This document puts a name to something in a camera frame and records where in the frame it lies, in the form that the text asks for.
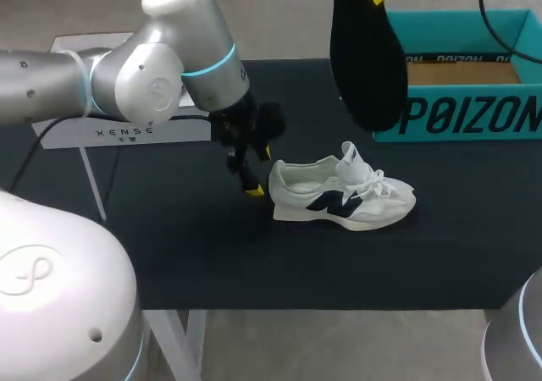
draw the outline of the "shoe tongue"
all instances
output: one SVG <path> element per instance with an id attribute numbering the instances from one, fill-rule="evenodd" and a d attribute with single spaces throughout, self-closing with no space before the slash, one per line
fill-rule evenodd
<path id="1" fill-rule="evenodd" d="M 342 152 L 345 156 L 335 167 L 337 177 L 350 185 L 364 182 L 368 176 L 368 166 L 359 156 L 356 146 L 349 141 L 343 142 Z"/>

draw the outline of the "shoe sole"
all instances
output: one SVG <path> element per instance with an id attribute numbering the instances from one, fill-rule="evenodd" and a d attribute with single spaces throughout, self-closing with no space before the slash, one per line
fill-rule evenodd
<path id="1" fill-rule="evenodd" d="M 389 226 L 393 223 L 397 223 L 398 221 L 402 220 L 414 208 L 414 205 L 416 205 L 416 200 L 414 200 L 412 207 L 403 216 L 399 216 L 397 218 L 392 218 L 389 220 L 383 220 L 381 222 L 353 222 L 351 220 L 348 220 L 347 218 L 335 216 L 334 214 L 329 214 L 325 211 L 317 212 L 302 208 L 275 205 L 273 219 L 281 222 L 312 222 L 314 220 L 329 220 L 330 222 L 340 224 L 342 227 L 350 231 L 369 231 L 382 229 L 383 227 Z"/>

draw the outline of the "teal shoe box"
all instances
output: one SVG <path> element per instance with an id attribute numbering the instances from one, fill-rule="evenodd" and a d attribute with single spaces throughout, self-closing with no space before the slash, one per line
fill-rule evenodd
<path id="1" fill-rule="evenodd" d="M 409 65 L 408 105 L 378 142 L 542 139 L 542 65 L 507 53 L 478 11 L 392 12 Z M 488 12 L 511 47 L 542 58 L 531 10 Z"/>

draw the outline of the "black cable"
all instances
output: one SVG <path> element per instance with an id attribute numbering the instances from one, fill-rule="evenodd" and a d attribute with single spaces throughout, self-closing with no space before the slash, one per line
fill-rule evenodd
<path id="1" fill-rule="evenodd" d="M 101 119 L 101 120 L 108 120 L 108 121 L 123 121 L 123 120 L 119 120 L 119 119 L 116 119 L 114 117 L 109 117 L 109 116 L 106 116 L 106 115 L 94 115 L 94 114 L 91 114 L 91 115 L 89 115 L 87 117 L 89 119 Z M 11 186 L 9 186 L 9 188 L 8 188 L 8 193 L 13 194 L 15 192 L 15 190 L 17 189 L 17 186 L 19 185 L 19 182 L 20 182 L 21 178 L 23 177 L 26 170 L 28 169 L 30 161 L 32 160 L 32 158 L 36 154 L 36 151 L 37 151 L 38 147 L 40 146 L 40 143 L 41 143 L 41 140 L 43 140 L 43 137 L 45 137 L 47 135 L 47 133 L 49 131 L 51 131 L 51 129 L 53 127 L 55 127 L 56 125 L 62 123 L 65 120 L 70 120 L 70 119 L 81 119 L 81 116 L 66 116 L 66 117 L 61 117 L 59 119 L 55 119 L 55 120 L 53 120 L 52 123 L 50 123 L 50 125 L 48 125 L 41 132 L 41 134 L 39 134 L 39 136 L 37 136 L 37 138 L 32 143 L 32 147 L 28 151 L 28 154 L 26 154 L 25 160 L 22 162 L 19 169 L 17 170 L 17 173 L 15 174 L 15 178 L 14 178 Z M 209 121 L 209 118 L 207 116 L 202 116 L 202 115 L 199 115 L 199 114 L 174 116 L 171 119 L 172 120 L 197 119 L 197 120 Z M 104 208 L 107 206 L 107 204 L 109 202 L 109 197 L 111 196 L 111 190 L 113 189 L 113 185 L 114 185 L 114 182 L 115 182 L 115 179 L 116 179 L 116 176 L 117 176 L 117 169 L 118 169 L 118 166 L 119 166 L 121 148 L 122 148 L 122 146 L 119 146 L 119 149 L 118 149 L 117 154 L 115 156 L 115 159 L 113 161 L 113 171 L 111 173 L 111 179 L 109 180 L 108 187 L 106 188 L 105 197 L 103 198 L 103 207 Z"/>
<path id="2" fill-rule="evenodd" d="M 174 116 L 170 120 L 204 120 L 210 121 L 208 116 L 202 116 L 200 114 L 185 114 L 182 116 Z"/>
<path id="3" fill-rule="evenodd" d="M 119 166 L 119 160 L 120 160 L 120 153 L 122 151 L 122 146 L 118 146 L 117 153 L 115 154 L 115 159 L 113 161 L 113 168 L 111 169 L 111 178 L 109 178 L 108 187 L 106 188 L 105 195 L 103 197 L 103 210 L 108 210 L 108 204 L 109 204 L 109 197 L 111 196 L 111 192 L 113 191 L 113 186 L 115 183 L 115 179 L 117 178 L 117 169 Z M 100 224 L 104 225 L 106 222 L 102 218 L 100 218 Z"/>
<path id="4" fill-rule="evenodd" d="M 526 53 L 524 52 L 519 52 L 516 48 L 514 47 L 510 47 L 500 36 L 499 34 L 497 34 L 497 31 L 495 31 L 495 28 L 493 28 L 493 26 L 491 25 L 491 23 L 489 22 L 489 19 L 488 19 L 488 15 L 485 11 L 485 4 L 484 4 L 484 0 L 478 0 L 478 5 L 480 7 L 480 13 L 482 14 L 482 19 L 484 20 L 484 24 L 486 26 L 486 28 L 488 29 L 489 33 L 493 36 L 493 38 L 495 38 L 495 40 L 497 42 L 499 42 L 499 44 L 505 48 L 508 52 L 520 57 L 521 59 L 526 59 L 530 62 L 534 62 L 536 64 L 542 64 L 542 59 L 540 58 L 536 58 L 536 57 L 531 57 L 530 55 L 527 55 Z"/>
<path id="5" fill-rule="evenodd" d="M 117 119 L 115 119 L 113 117 L 109 117 L 109 116 L 89 115 L 88 117 L 91 118 L 91 119 L 102 119 L 102 120 L 109 120 L 109 121 L 118 121 Z M 47 135 L 47 133 L 49 131 L 51 131 L 51 129 L 54 126 L 62 123 L 63 121 L 70 120 L 70 119 L 80 119 L 80 118 L 81 118 L 81 116 L 66 116 L 66 117 L 61 117 L 59 119 L 55 119 L 52 123 L 50 123 L 50 125 L 48 125 L 41 132 L 41 134 L 39 134 L 39 136 L 37 136 L 37 138 L 32 143 L 32 147 L 28 151 L 28 154 L 26 154 L 25 160 L 23 161 L 23 163 L 20 165 L 19 169 L 17 170 L 17 173 L 15 174 L 15 178 L 14 178 L 13 182 L 11 183 L 11 185 L 8 188 L 8 193 L 13 194 L 14 191 L 17 189 L 17 185 L 19 184 L 21 178 L 25 174 L 25 171 L 28 168 L 28 165 L 30 164 L 30 161 L 32 160 L 32 158 L 36 154 L 36 150 L 40 146 L 40 143 L 41 143 L 41 140 L 43 140 L 43 137 L 45 137 Z"/>

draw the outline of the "gray floor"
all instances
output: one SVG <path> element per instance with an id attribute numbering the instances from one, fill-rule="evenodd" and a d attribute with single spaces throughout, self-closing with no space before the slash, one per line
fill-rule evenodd
<path id="1" fill-rule="evenodd" d="M 328 54 L 332 0 L 218 2 L 243 58 Z M 476 0 L 388 3 L 393 9 L 476 5 Z M 487 5 L 542 14 L 542 0 L 487 0 Z M 0 0 L 0 48 L 47 50 L 55 36 L 134 30 L 143 17 L 140 0 Z M 210 312 L 207 326 L 204 381 L 482 381 L 481 311 L 220 311 Z"/>

